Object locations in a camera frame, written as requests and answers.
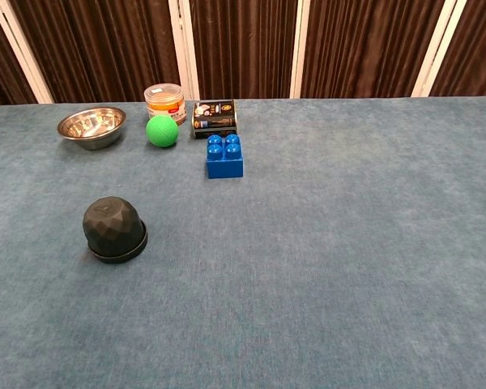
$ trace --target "lego stud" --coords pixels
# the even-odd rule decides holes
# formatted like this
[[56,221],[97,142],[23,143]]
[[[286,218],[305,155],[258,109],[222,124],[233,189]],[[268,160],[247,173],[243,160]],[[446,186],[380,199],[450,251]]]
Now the lego stud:
[[225,138],[225,144],[237,143],[240,144],[240,137],[235,134],[230,134]]
[[221,136],[211,135],[209,138],[207,138],[207,146],[212,144],[221,144]]
[[228,160],[237,160],[241,158],[241,146],[237,143],[230,143],[225,148],[225,156]]
[[207,147],[207,159],[208,160],[221,160],[224,156],[224,150],[219,144],[210,144]]

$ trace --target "metal bowl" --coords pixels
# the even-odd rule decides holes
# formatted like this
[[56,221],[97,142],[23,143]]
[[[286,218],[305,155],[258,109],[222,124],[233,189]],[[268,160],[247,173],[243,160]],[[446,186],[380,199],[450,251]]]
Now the metal bowl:
[[99,150],[114,143],[126,120],[122,109],[98,107],[74,113],[58,124],[59,134],[87,150]]

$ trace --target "toy block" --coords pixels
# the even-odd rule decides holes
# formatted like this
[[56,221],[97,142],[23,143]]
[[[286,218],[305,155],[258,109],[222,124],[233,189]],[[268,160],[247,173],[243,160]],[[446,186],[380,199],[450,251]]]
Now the toy block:
[[209,178],[243,177],[240,137],[219,135],[207,138],[207,176]]

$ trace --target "black cup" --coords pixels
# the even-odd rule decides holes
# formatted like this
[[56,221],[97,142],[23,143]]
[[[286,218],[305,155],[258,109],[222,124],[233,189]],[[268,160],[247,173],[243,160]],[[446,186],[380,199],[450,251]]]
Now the black cup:
[[146,225],[133,205],[120,197],[104,197],[88,207],[83,230],[88,247],[104,263],[126,262],[147,244]]

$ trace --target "jar lid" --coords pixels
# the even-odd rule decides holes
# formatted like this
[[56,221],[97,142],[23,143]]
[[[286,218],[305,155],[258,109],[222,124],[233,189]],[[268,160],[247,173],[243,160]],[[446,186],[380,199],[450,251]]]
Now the jar lid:
[[151,103],[172,103],[183,98],[181,86],[175,83],[158,83],[144,91],[144,97]]

